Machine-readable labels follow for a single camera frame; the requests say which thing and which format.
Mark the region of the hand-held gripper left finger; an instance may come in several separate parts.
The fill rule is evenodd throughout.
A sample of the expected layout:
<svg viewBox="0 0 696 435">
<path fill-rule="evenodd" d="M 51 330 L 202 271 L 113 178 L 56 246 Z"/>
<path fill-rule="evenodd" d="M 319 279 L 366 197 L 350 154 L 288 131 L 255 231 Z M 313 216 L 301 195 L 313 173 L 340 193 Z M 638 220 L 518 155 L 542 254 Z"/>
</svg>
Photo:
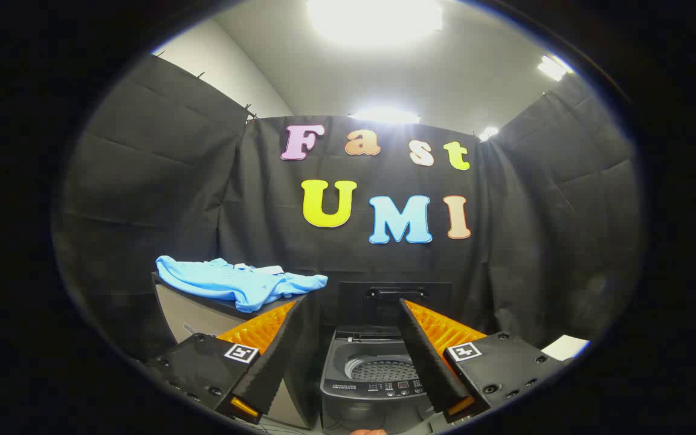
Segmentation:
<svg viewBox="0 0 696 435">
<path fill-rule="evenodd" d="M 304 308 L 291 301 L 218 337 L 194 333 L 147 360 L 147 373 L 212 412 L 258 424 L 297 353 Z"/>
</svg>

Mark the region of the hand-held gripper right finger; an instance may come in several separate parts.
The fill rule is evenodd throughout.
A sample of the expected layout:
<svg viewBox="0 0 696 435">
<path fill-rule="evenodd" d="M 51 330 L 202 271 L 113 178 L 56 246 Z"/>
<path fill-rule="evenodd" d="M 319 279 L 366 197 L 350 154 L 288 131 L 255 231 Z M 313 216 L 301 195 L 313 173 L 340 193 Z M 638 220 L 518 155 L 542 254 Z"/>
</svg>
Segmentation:
<svg viewBox="0 0 696 435">
<path fill-rule="evenodd" d="M 566 368 L 513 333 L 481 333 L 406 299 L 398 328 L 434 411 L 448 423 L 511 403 Z"/>
</svg>

